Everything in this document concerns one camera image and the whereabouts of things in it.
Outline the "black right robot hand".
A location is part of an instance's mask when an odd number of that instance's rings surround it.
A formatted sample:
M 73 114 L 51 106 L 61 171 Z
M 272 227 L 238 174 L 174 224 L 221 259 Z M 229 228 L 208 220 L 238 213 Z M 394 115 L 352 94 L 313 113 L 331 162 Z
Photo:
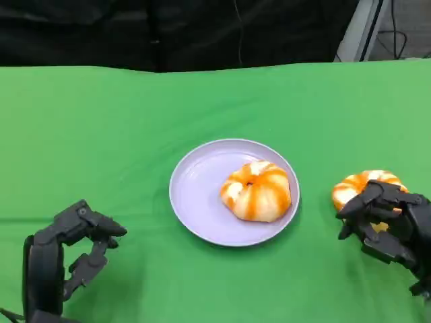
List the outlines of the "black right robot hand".
M 385 263 L 397 262 L 421 281 L 430 280 L 430 200 L 377 180 L 337 212 L 339 239 L 356 235 L 362 251 Z

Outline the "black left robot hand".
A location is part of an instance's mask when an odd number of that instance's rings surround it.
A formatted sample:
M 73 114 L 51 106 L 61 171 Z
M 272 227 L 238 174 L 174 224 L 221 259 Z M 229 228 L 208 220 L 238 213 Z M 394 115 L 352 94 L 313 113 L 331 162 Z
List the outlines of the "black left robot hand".
M 74 291 L 87 285 L 106 266 L 108 249 L 119 246 L 116 237 L 127 230 L 114 219 L 90 208 L 85 200 L 56 214 L 53 222 L 30 235 L 24 242 L 22 303 L 24 317 L 30 321 L 38 312 L 60 318 L 63 303 Z M 64 247 L 87 238 L 93 246 L 70 266 L 65 278 Z

